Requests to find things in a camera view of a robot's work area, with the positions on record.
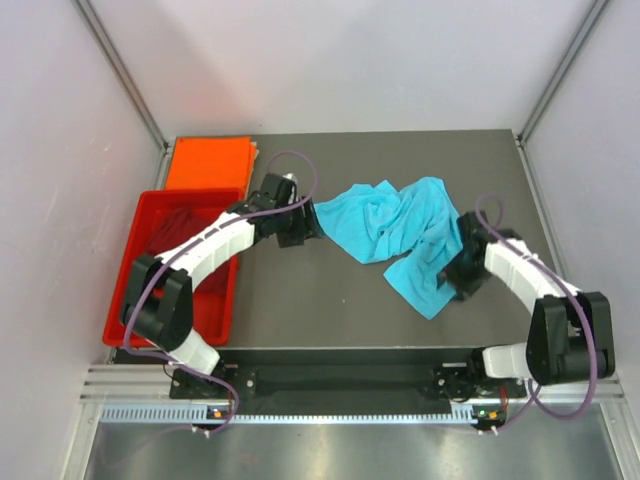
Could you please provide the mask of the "light blue t shirt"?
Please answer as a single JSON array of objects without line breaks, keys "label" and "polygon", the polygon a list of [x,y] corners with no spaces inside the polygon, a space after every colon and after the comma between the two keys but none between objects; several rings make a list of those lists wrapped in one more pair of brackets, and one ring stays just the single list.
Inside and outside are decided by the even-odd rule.
[{"label": "light blue t shirt", "polygon": [[361,264],[391,261],[384,278],[412,308],[434,319],[453,299],[437,275],[461,252],[456,210],[443,180],[423,177],[398,190],[385,180],[355,184],[316,205],[325,234]]}]

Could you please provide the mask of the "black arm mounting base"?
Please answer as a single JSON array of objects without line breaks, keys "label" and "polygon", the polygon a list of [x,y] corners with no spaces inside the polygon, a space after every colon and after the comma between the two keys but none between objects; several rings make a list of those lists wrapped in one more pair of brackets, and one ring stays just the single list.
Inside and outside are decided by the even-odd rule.
[{"label": "black arm mounting base", "polygon": [[244,415],[448,413],[451,403],[524,397],[515,380],[478,380],[469,347],[223,348],[218,377]]}]

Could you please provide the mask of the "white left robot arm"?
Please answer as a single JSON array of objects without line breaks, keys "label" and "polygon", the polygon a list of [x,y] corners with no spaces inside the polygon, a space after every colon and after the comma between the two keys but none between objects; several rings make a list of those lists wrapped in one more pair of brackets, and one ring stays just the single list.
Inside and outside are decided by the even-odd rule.
[{"label": "white left robot arm", "polygon": [[281,248],[323,236],[312,199],[299,196],[292,173],[266,174],[258,190],[189,240],[156,256],[138,256],[121,306],[125,332],[194,371],[192,384],[203,395],[220,394],[227,374],[218,351],[196,331],[193,294],[232,257],[271,236]]}]

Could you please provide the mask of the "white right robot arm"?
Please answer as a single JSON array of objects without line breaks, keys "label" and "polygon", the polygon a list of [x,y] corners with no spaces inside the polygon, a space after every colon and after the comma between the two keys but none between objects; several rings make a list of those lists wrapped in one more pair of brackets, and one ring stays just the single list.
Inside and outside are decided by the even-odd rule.
[{"label": "white right robot arm", "polygon": [[504,379],[542,386],[604,379],[615,372],[610,302],[560,279],[512,229],[491,233],[483,213],[456,221],[462,249],[437,274],[457,301],[474,295],[490,278],[500,280],[531,316],[525,342],[487,346],[467,361],[467,384],[487,396]]}]

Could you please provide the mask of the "folded orange t shirt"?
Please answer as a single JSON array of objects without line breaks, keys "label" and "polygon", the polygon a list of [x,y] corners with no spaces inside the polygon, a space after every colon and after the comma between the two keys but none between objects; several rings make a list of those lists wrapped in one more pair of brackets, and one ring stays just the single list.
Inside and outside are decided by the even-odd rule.
[{"label": "folded orange t shirt", "polygon": [[179,137],[165,189],[237,189],[248,192],[259,150],[250,137]]}]

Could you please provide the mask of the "dark red t shirt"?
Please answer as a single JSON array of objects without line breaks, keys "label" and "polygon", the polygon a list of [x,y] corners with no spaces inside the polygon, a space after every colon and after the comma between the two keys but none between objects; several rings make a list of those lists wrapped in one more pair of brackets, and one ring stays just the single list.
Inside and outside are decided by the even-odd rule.
[{"label": "dark red t shirt", "polygon": [[[170,210],[152,231],[142,252],[152,256],[171,250],[213,223],[221,212],[214,209],[190,209],[187,207]],[[212,294],[226,297],[229,275],[236,267],[225,262],[214,273],[208,275],[196,288],[195,294]]]}]

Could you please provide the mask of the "red plastic bin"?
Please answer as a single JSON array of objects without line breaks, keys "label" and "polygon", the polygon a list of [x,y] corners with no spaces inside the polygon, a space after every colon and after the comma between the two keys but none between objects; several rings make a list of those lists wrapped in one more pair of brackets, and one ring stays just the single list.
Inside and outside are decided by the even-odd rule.
[{"label": "red plastic bin", "polygon": [[[156,255],[181,245],[242,198],[243,192],[236,188],[150,190],[140,195],[106,317],[105,345],[123,345],[125,327],[120,314],[134,260],[144,253]],[[222,346],[229,339],[238,269],[236,258],[227,261],[193,295],[194,326],[213,346]]]}]

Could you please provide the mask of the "aluminium front frame rail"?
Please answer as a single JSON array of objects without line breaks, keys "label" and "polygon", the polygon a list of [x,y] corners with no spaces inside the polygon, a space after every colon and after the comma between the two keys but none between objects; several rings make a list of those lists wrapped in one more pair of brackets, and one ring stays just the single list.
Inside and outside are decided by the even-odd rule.
[{"label": "aluminium front frame rail", "polygon": [[[158,364],[104,364],[91,365],[80,393],[86,403],[156,403],[170,401],[173,381],[167,373],[171,367]],[[587,391],[587,384],[573,383],[542,387],[540,399],[548,404],[579,403]],[[594,401],[624,399],[619,379],[601,380]]]}]

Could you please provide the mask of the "left aluminium frame post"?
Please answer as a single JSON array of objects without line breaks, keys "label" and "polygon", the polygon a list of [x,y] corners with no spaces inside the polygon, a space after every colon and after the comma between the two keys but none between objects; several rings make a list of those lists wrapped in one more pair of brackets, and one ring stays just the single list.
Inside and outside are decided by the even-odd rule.
[{"label": "left aluminium frame post", "polygon": [[165,135],[162,133],[158,123],[151,113],[151,110],[138,88],[137,83],[119,53],[118,48],[107,31],[93,3],[89,0],[71,0],[71,4],[77,11],[81,20],[87,26],[90,35],[104,55],[111,71],[120,84],[125,96],[132,104],[132,107],[151,137],[153,143],[161,152],[166,152],[169,147],[169,142],[165,138]]}]

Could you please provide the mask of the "aluminium frame post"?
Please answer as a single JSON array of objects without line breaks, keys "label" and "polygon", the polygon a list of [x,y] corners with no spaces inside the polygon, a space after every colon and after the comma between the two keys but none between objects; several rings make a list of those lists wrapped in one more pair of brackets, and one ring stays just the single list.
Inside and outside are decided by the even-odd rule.
[{"label": "aluminium frame post", "polygon": [[523,127],[515,136],[516,144],[521,150],[525,148],[526,143],[532,138],[539,123],[611,4],[610,0],[594,0],[588,3],[586,13],[580,20],[575,32],[570,36],[567,46],[563,49],[557,65],[535,101]]},{"label": "aluminium frame post", "polygon": [[71,0],[71,4],[77,11],[81,20],[87,26],[90,35],[104,55],[111,71],[120,84],[125,96],[132,104],[132,107],[151,137],[153,143],[161,152],[166,152],[169,147],[169,142],[165,138],[165,135],[162,133],[158,123],[151,113],[151,110],[138,88],[137,83],[119,53],[118,48],[107,31],[93,3],[89,0]]}]

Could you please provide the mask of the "right aluminium frame post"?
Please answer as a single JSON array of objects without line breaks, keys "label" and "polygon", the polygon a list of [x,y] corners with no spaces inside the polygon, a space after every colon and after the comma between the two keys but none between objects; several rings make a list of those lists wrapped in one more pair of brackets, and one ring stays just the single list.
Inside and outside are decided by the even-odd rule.
[{"label": "right aluminium frame post", "polygon": [[515,136],[516,144],[521,150],[525,148],[526,143],[532,138],[539,123],[611,4],[610,0],[594,0],[588,3],[586,13],[580,20],[575,32],[570,36],[567,46],[563,49],[557,65],[535,101],[523,127]]}]

